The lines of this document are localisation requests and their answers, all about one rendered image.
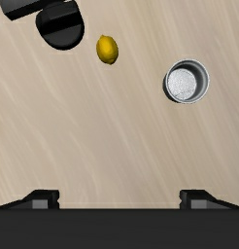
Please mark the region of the stove plate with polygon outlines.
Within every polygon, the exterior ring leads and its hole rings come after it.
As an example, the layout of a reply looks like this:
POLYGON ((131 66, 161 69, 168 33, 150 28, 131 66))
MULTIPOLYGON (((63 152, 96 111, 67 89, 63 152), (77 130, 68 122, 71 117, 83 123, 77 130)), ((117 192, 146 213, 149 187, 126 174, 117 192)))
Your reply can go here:
POLYGON ((65 0, 0 0, 3 14, 9 20, 15 20, 43 10, 49 4, 65 0))

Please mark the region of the grey ramekin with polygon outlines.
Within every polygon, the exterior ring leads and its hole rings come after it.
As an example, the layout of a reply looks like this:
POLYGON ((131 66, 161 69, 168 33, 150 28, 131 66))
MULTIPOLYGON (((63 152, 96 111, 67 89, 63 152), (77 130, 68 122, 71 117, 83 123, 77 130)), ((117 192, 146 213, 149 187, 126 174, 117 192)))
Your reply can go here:
POLYGON ((198 60, 176 61, 163 79, 163 91, 173 102, 192 104, 201 100, 210 86, 206 67, 198 60))

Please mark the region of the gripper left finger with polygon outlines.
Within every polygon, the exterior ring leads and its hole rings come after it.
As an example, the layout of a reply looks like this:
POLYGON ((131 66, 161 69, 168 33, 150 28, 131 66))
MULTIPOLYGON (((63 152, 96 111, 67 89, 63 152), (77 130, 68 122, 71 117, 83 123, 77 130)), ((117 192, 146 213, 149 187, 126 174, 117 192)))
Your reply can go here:
POLYGON ((59 190, 34 190, 23 199, 0 205, 6 209, 58 209, 59 190))

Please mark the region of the yellow lemon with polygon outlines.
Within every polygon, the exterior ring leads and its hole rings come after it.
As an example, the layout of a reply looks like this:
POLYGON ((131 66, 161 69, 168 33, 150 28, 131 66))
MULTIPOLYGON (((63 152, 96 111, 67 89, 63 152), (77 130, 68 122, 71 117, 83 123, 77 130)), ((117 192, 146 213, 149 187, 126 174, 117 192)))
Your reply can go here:
POLYGON ((96 52, 100 60, 106 64, 114 64, 119 56, 119 48, 111 36, 101 35, 96 43, 96 52))

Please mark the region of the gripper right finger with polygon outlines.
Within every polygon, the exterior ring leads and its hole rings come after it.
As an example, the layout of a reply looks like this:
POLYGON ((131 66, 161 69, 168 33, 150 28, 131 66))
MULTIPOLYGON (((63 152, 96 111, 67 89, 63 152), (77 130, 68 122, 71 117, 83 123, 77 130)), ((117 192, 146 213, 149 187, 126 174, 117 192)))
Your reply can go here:
POLYGON ((181 190, 180 200, 183 210, 239 209, 238 205, 216 199, 205 190, 181 190))

